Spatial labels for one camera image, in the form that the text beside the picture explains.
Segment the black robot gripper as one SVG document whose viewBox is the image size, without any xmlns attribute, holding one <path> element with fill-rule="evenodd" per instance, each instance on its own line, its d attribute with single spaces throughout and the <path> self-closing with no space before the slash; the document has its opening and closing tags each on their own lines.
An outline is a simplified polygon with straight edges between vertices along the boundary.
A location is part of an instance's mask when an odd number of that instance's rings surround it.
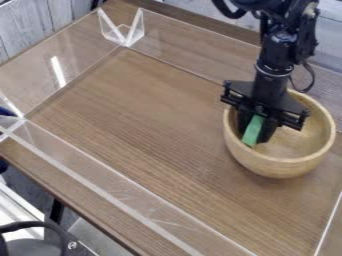
<svg viewBox="0 0 342 256">
<path fill-rule="evenodd" d="M 244 134 L 253 115 L 267 118 L 263 121 L 257 136 L 259 143 L 267 143 L 277 127 L 287 126 L 301 130 L 309 111 L 304 105 L 284 90 L 279 96 L 269 94 L 269 89 L 259 89 L 259 95 L 253 92 L 251 81 L 225 80 L 223 82 L 223 94 L 220 101 L 231 105 L 237 111 L 237 131 Z"/>
</svg>

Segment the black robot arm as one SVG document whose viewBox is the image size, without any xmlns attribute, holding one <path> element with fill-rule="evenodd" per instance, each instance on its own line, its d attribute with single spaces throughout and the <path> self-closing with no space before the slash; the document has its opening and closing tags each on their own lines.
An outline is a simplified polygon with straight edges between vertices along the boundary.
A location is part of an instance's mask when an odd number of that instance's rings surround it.
<svg viewBox="0 0 342 256">
<path fill-rule="evenodd" d="M 252 14 L 259 20 L 260 53 L 251 81 L 227 80 L 220 101 L 237 114 L 237 132 L 248 146 L 265 143 L 285 126 L 300 130 L 308 109 L 291 96 L 293 67 L 308 67 L 317 40 L 319 0 L 210 0 L 229 19 Z"/>
</svg>

